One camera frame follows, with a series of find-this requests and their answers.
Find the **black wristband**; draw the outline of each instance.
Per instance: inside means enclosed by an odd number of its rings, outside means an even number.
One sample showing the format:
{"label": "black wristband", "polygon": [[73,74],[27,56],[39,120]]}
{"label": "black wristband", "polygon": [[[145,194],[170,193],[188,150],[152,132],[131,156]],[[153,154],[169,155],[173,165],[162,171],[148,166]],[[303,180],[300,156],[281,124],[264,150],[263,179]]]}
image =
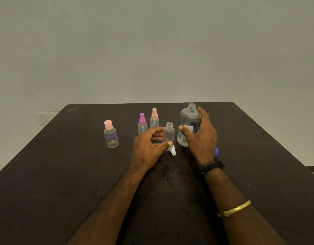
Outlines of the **black wristband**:
{"label": "black wristband", "polygon": [[215,158],[213,161],[202,165],[199,169],[199,172],[200,174],[204,175],[212,169],[224,169],[224,167],[225,165],[220,160]]}

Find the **pink spray cap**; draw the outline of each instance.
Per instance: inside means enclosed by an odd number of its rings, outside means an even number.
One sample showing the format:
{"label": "pink spray cap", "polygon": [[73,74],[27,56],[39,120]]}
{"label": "pink spray cap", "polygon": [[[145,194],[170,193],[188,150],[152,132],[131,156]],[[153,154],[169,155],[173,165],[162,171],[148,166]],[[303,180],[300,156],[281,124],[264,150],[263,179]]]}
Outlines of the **pink spray cap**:
{"label": "pink spray cap", "polygon": [[145,125],[145,123],[146,123],[145,114],[144,113],[140,113],[139,124],[140,125]]}
{"label": "pink spray cap", "polygon": [[153,120],[158,119],[157,109],[155,109],[155,108],[152,109],[151,118],[152,118]]}
{"label": "pink spray cap", "polygon": [[112,124],[112,121],[111,120],[106,120],[105,122],[104,122],[104,124],[105,124],[105,128],[106,128],[106,130],[111,130],[111,129],[113,129],[113,124]]}

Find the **forearm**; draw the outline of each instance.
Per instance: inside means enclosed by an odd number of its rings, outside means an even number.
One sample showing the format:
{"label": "forearm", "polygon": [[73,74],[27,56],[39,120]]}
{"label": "forearm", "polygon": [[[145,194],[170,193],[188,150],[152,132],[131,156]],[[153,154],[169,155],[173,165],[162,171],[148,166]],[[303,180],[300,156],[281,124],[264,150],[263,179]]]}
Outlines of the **forearm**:
{"label": "forearm", "polygon": [[[213,169],[205,177],[220,212],[230,210],[247,200],[223,170]],[[223,223],[231,245],[286,244],[252,205],[229,218],[223,218]]]}
{"label": "forearm", "polygon": [[114,245],[123,219],[145,172],[128,168],[120,181],[67,245]]}

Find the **gold bangle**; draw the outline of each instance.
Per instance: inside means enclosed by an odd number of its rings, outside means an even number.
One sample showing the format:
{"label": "gold bangle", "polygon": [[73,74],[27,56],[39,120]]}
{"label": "gold bangle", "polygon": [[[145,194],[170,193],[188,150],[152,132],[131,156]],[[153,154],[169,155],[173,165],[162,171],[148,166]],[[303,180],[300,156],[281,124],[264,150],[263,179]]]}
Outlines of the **gold bangle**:
{"label": "gold bangle", "polygon": [[243,204],[231,209],[231,210],[228,210],[228,211],[223,211],[221,213],[217,213],[217,216],[219,218],[221,217],[225,217],[225,218],[228,218],[229,216],[233,215],[234,213],[237,213],[239,210],[242,210],[243,208],[249,206],[251,204],[251,201],[250,200],[247,200],[246,202],[244,202]]}

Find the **white wall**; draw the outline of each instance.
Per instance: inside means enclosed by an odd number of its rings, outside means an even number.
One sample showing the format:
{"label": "white wall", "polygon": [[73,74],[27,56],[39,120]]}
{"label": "white wall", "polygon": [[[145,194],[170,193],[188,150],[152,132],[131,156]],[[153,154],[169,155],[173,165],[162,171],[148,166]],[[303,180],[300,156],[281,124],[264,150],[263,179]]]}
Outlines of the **white wall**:
{"label": "white wall", "polygon": [[0,0],[0,169],[70,103],[233,101],[314,165],[314,0]]}

